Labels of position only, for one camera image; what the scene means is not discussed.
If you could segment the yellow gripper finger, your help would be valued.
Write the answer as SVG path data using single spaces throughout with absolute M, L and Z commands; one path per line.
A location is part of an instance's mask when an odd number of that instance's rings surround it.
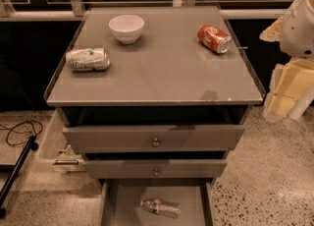
M 270 26 L 264 29 L 259 38 L 263 41 L 276 42 L 280 40 L 281 37 L 281 26 L 283 18 L 276 19 Z

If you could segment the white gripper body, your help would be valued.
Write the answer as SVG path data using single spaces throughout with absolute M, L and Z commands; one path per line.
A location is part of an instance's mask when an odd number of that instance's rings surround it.
M 288 117 L 296 101 L 313 85 L 313 59 L 292 57 L 285 65 L 277 64 L 264 102 L 263 117 L 269 122 Z

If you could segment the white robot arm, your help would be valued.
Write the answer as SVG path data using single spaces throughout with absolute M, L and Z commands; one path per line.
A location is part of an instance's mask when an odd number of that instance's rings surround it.
M 290 57 L 272 73 L 263 117 L 269 122 L 285 117 L 297 120 L 313 101 L 314 0 L 294 0 L 259 38 L 278 41 L 281 51 Z

